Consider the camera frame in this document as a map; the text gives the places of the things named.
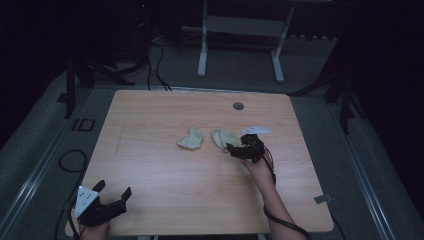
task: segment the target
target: crumpled cloth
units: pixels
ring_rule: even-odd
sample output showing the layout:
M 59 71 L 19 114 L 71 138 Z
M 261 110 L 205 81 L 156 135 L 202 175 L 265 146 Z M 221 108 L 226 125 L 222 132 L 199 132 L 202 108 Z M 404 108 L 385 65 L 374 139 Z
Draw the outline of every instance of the crumpled cloth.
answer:
M 178 139 L 178 145 L 183 148 L 196 150 L 202 146 L 203 135 L 198 127 L 190 127 L 189 134 Z
M 235 133 L 228 131 L 225 128 L 214 129 L 212 138 L 215 144 L 224 152 L 228 152 L 227 143 L 237 147 L 237 136 Z

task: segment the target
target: small round object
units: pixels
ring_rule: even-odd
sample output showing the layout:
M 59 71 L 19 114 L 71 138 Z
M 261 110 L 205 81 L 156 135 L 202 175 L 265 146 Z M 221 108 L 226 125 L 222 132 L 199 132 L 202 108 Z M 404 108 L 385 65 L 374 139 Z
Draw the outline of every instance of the small round object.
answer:
M 241 102 L 235 102 L 235 103 L 233 104 L 233 108 L 234 108 L 235 110 L 243 110 L 244 105 L 243 105 L 243 103 L 241 103 Z

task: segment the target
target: table top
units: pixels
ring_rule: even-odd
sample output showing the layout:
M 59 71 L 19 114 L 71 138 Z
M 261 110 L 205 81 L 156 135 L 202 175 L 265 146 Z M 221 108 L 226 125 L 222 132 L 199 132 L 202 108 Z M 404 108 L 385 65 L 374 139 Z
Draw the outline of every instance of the table top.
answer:
M 235 102 L 243 110 L 233 108 Z M 112 220 L 111 235 L 192 235 L 269 232 L 263 202 L 247 170 L 219 149 L 214 129 L 236 133 L 252 125 L 274 158 L 277 190 L 307 231 L 333 228 L 290 98 L 281 94 L 119 90 L 83 180 L 104 179 L 105 204 L 130 186 L 128 212 Z M 177 144 L 197 126 L 199 150 Z

